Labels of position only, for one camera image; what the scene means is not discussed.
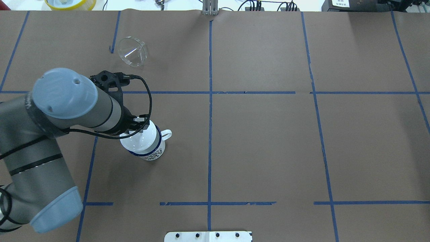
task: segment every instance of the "white metal plate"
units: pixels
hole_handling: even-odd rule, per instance
[[[252,242],[250,231],[168,232],[164,242]]]
[[[333,6],[349,8],[349,0],[332,0]]]

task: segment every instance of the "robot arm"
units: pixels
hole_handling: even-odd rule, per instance
[[[98,136],[145,129],[151,112],[137,118],[123,106],[121,86],[134,78],[140,77],[103,71],[88,79],[56,68],[37,80],[33,92],[0,103],[0,153],[13,181],[0,187],[0,234],[27,223],[45,233],[81,213],[81,197],[55,138],[76,124]],[[109,92],[113,87],[118,91]]]

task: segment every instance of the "mug handle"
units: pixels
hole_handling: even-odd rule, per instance
[[[172,137],[172,131],[171,130],[161,131],[161,139],[162,140],[168,140],[170,137]]]

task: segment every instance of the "black bracket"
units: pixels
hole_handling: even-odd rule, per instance
[[[100,88],[102,91],[114,98],[121,107],[123,106],[123,90],[121,87],[125,87],[130,84],[130,79],[124,78],[126,76],[122,72],[108,72],[102,71],[97,75],[90,76],[90,80]],[[117,88],[116,91],[109,91],[110,88]]]

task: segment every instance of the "white mug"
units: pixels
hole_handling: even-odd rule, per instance
[[[158,159],[166,149],[166,140],[168,140],[170,137],[172,137],[172,131],[171,130],[163,130],[161,131],[161,142],[159,146],[155,149],[155,151],[150,152],[148,155],[145,156],[139,156],[140,158],[146,160],[146,161],[153,161]]]
[[[158,159],[166,149],[166,140],[172,136],[171,130],[160,129],[150,121],[149,127],[129,138],[121,139],[121,144],[130,153],[146,161]]]

